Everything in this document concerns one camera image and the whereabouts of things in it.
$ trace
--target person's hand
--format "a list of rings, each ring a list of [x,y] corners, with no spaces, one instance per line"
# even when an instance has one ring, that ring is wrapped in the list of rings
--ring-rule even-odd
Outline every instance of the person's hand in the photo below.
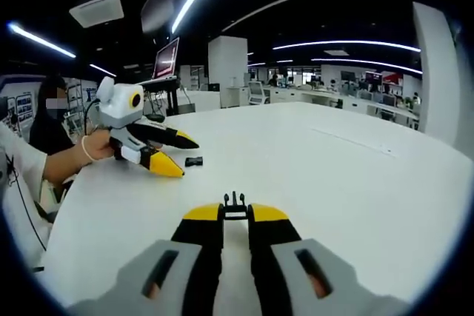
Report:
[[[84,147],[82,141],[78,142],[75,149],[80,165],[83,167],[92,162],[88,155],[95,160],[112,157],[113,149],[109,145],[109,140],[110,132],[108,130],[97,130],[84,138]]]

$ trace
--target bracelet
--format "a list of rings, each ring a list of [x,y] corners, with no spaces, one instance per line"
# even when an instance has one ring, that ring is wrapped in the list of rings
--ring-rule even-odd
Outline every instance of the bracelet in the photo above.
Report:
[[[85,155],[92,161],[92,162],[97,162],[96,159],[92,158],[89,154],[89,152],[86,150],[86,146],[84,144],[84,142],[86,141],[86,137],[87,136],[84,136],[82,139],[81,139],[81,145],[82,145],[82,150],[84,151]]]

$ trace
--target black clip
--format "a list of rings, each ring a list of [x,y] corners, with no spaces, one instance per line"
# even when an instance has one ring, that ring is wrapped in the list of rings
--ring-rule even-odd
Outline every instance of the black clip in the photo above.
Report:
[[[247,207],[245,206],[245,195],[240,194],[242,204],[237,204],[237,194],[232,192],[232,203],[229,202],[229,195],[224,195],[224,219],[225,220],[247,220]]]

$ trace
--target black ceiling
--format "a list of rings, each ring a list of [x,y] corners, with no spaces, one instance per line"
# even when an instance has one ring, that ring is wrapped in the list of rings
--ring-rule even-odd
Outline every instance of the black ceiling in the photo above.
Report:
[[[94,63],[134,81],[148,75],[144,65],[153,63],[156,51],[167,43],[168,26],[155,38],[141,33],[140,11],[146,0],[121,0],[125,17],[109,24],[83,29],[69,9],[87,0],[2,0],[3,30],[0,32],[1,71],[21,66],[21,71],[56,71],[63,75],[99,80],[102,73],[88,67]],[[181,36],[178,62],[205,64],[207,42],[224,34],[248,38],[252,61],[272,64],[293,59],[294,65],[312,64],[311,58],[330,57],[324,50],[345,49],[349,58],[398,64],[420,69],[419,55],[406,50],[367,45],[311,46],[273,51],[279,45],[307,41],[363,39],[417,46],[413,26],[414,0],[291,0],[221,31],[242,16],[275,0],[197,0],[178,28]],[[469,13],[461,0],[416,0],[433,4],[451,16],[467,21]],[[176,15],[185,0],[176,0]],[[11,34],[6,23],[17,21],[24,29],[74,52],[71,59]],[[139,64],[126,70],[125,65]]]

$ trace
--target white sleeve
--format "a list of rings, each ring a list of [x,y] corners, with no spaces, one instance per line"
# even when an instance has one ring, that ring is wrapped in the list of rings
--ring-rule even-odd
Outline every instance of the white sleeve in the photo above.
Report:
[[[28,185],[33,200],[39,201],[47,154],[27,144],[3,122],[0,122],[0,144],[8,158],[13,159],[13,165]]]

